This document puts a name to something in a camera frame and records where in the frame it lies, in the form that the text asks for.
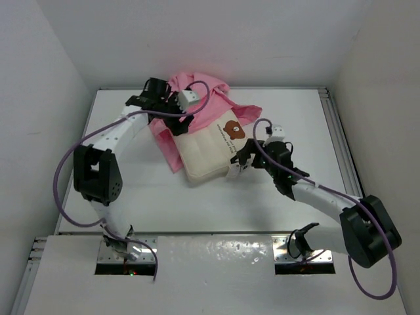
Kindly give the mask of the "pink pillowcase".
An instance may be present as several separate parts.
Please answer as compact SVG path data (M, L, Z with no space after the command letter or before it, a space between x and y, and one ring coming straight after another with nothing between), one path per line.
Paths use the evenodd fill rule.
M229 110L233 112L243 126L256 121L263 111L259 106L240 105L230 100L228 97L229 85L204 73L180 72L173 75L169 80L169 85L174 91L183 90L191 83L194 84L192 89L198 93L200 102L188 111L193 112L201 106L204 109L194 115L194 119L188 128L189 134L207 127ZM149 127L170 169L173 173L177 173L183 168L183 164L170 130L160 119L153 119Z

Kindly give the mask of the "cream pillow with bear print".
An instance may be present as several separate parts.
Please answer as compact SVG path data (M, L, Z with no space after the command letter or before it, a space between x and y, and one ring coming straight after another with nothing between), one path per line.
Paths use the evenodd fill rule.
M174 142L190 182L235 178L242 171L231 159L245 146L247 135L231 110L199 131L175 136Z

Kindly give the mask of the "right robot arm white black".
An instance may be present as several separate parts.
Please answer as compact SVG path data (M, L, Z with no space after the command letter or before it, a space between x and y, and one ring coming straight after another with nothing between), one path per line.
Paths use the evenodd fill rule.
M287 246L293 258L328 249L370 268L401 246L401 235L378 197L358 198L317 185L308 173L294 166L292 153L285 142L250 138L230 162L238 171L247 167L265 170L281 195L309 205L338 223L338 228L331 230L322 229L318 222L294 230Z

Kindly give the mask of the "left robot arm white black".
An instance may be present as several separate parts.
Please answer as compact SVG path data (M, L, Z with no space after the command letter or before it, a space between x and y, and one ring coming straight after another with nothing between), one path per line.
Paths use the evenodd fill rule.
M102 221L106 240L118 251L127 250L127 246L119 242L128 240L133 233L123 211L114 205L123 188L118 159L155 118L162 119L176 135L187 133L194 118L187 111L199 102L200 96L191 88L172 91L168 82L151 78L139 95L126 101L116 125L99 132L96 140L88 140L74 150L74 189L95 210Z

